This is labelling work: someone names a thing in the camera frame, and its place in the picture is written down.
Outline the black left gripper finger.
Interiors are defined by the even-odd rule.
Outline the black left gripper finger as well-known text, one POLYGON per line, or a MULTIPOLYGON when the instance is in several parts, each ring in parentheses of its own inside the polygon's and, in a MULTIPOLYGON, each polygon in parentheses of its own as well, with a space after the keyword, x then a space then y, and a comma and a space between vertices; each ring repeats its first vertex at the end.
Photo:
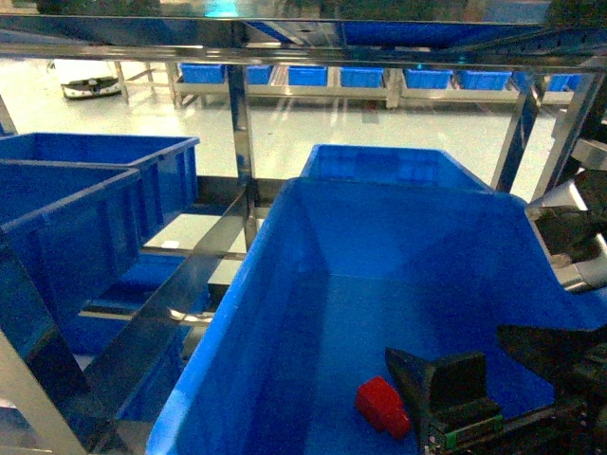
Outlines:
POLYGON ((454 454, 488 436, 487 361, 481 352, 427 360, 385 350, 388 371, 422 454, 454 454))

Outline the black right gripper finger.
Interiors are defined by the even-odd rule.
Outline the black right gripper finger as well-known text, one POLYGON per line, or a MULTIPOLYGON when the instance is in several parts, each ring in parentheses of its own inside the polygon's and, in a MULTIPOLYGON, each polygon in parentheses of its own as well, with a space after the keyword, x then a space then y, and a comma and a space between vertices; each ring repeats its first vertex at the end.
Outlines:
POLYGON ((561 391, 606 392, 606 327, 594 330, 500 325, 498 344, 561 391))

